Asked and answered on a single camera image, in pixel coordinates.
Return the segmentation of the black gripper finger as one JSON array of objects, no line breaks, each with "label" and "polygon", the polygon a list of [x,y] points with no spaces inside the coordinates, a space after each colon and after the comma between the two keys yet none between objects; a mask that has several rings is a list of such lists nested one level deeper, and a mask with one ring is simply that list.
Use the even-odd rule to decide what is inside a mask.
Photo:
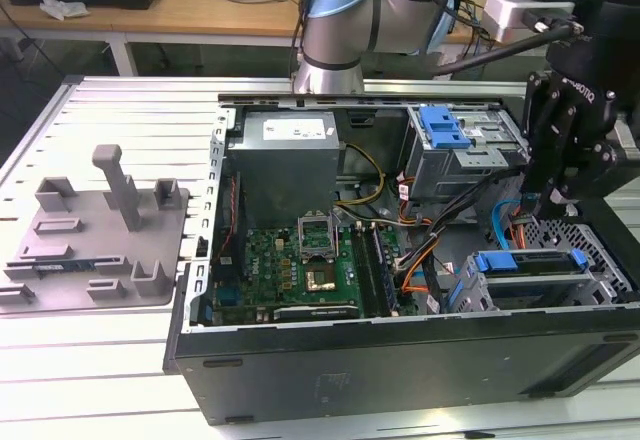
[{"label": "black gripper finger", "polygon": [[570,145],[542,195],[542,217],[560,218],[571,204],[602,199],[630,182],[630,133],[610,131],[593,145]]},{"label": "black gripper finger", "polygon": [[564,107],[562,76],[556,72],[535,72],[527,84],[524,110],[529,161],[520,191],[527,214],[564,214],[565,207],[551,199],[563,166]]}]

